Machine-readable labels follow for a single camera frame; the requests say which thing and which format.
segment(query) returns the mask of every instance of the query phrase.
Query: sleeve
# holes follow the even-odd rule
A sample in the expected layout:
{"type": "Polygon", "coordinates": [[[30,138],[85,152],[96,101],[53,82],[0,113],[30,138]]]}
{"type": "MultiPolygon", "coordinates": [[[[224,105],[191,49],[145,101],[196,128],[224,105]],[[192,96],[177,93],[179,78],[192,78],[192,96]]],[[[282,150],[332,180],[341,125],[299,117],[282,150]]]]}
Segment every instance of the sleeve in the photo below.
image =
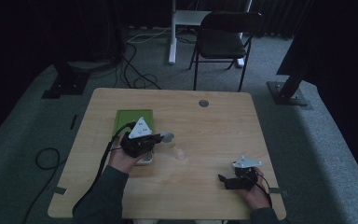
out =
{"type": "Polygon", "coordinates": [[[93,190],[75,210],[73,223],[121,223],[121,201],[128,178],[128,174],[106,165],[93,190]]]}
{"type": "Polygon", "coordinates": [[[251,213],[252,224],[277,224],[280,223],[272,208],[259,208],[251,213]]]}

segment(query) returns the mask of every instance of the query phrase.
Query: white triangular object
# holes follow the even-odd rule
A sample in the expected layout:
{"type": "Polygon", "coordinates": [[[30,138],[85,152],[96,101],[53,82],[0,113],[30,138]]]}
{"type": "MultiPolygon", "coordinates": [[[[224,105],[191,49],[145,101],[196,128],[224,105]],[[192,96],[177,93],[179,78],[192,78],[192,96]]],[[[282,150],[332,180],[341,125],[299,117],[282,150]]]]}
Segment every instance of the white triangular object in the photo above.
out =
{"type": "Polygon", "coordinates": [[[135,127],[133,127],[129,138],[138,138],[143,136],[148,136],[152,134],[152,131],[150,130],[149,126],[147,126],[146,121],[144,120],[144,117],[140,117],[138,122],[136,122],[135,127]]]}
{"type": "Polygon", "coordinates": [[[238,168],[248,168],[248,167],[254,167],[254,166],[260,166],[263,163],[261,161],[257,161],[251,158],[248,158],[246,156],[242,156],[242,158],[236,162],[234,162],[232,165],[234,167],[238,168]]]}

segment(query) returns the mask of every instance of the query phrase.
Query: wooden table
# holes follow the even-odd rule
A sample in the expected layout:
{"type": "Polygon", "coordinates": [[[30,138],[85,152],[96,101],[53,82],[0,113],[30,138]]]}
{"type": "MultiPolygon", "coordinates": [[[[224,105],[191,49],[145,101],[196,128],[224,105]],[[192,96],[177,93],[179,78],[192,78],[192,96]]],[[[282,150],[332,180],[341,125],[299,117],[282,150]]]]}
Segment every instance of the wooden table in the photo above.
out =
{"type": "MultiPolygon", "coordinates": [[[[153,109],[155,133],[175,138],[155,146],[153,163],[136,166],[123,198],[124,218],[249,219],[250,208],[217,175],[232,175],[242,155],[262,161],[271,187],[277,180],[252,97],[244,92],[97,89],[79,128],[48,214],[71,217],[72,208],[92,183],[113,134],[119,109],[153,109]],[[208,101],[207,107],[199,105],[208,101]],[[174,157],[173,147],[186,152],[174,157]]],[[[280,194],[271,194],[279,219],[286,216],[280,194]]]]}

